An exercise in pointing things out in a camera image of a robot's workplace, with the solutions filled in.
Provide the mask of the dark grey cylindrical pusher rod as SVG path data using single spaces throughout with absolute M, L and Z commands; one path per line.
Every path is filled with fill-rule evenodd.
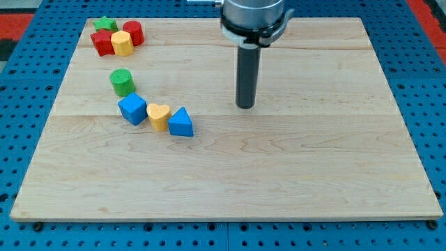
M 239 108 L 250 109 L 255 104 L 260 55 L 260 48 L 238 48 L 236 105 Z

